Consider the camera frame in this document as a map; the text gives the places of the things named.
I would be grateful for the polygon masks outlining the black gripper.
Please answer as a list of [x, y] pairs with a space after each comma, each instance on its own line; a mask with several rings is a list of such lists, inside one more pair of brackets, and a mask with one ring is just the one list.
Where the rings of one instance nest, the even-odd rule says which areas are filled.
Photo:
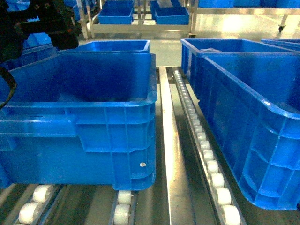
[[81, 25], [73, 10], [62, 0], [31, 0], [25, 10], [9, 11], [5, 0], [0, 2], [0, 61], [19, 58], [23, 43], [30, 34], [46, 33], [60, 50], [79, 46]]

